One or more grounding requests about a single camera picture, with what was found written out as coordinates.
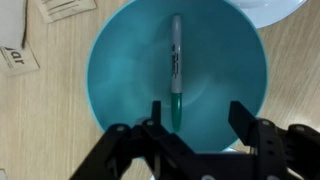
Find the white plate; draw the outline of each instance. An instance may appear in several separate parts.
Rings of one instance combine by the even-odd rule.
[[[284,19],[306,2],[306,0],[264,0],[267,3],[260,3],[260,6],[255,3],[251,5],[251,8],[245,8],[250,7],[252,0],[242,0],[242,2],[250,2],[242,4],[235,3],[239,0],[229,1],[240,7],[256,28],[262,28]]]

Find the green marker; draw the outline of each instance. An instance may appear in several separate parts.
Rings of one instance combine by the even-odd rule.
[[[179,15],[175,15],[172,20],[172,43],[171,118],[173,129],[179,131],[182,116],[181,18]]]

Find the wood grain surface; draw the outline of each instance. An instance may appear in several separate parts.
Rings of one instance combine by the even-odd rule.
[[[98,9],[44,23],[29,0],[26,40],[40,70],[0,76],[0,169],[9,180],[68,179],[102,133],[85,94],[88,51],[99,28],[126,0],[96,1]],[[269,61],[269,88],[260,116],[286,128],[320,131],[320,1],[259,30]],[[238,144],[236,148],[245,150]],[[123,179],[146,180],[136,160]]]

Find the teal bowl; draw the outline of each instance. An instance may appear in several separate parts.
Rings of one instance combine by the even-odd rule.
[[[182,19],[183,108],[178,136],[195,152],[221,151],[238,138],[228,123],[231,101],[257,114],[267,86],[266,57],[248,19],[222,0],[136,0],[98,34],[88,62],[87,92],[103,130],[134,126],[162,102],[170,107],[171,22]]]

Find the bowl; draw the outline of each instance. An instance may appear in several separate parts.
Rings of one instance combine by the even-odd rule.
[[[228,124],[231,101],[257,114],[267,86],[267,65],[255,28],[221,0],[136,0],[100,30],[89,55],[87,94],[102,130],[134,126],[162,102],[171,122],[171,22],[182,19],[183,108],[177,135],[195,152],[221,151],[237,140]]]

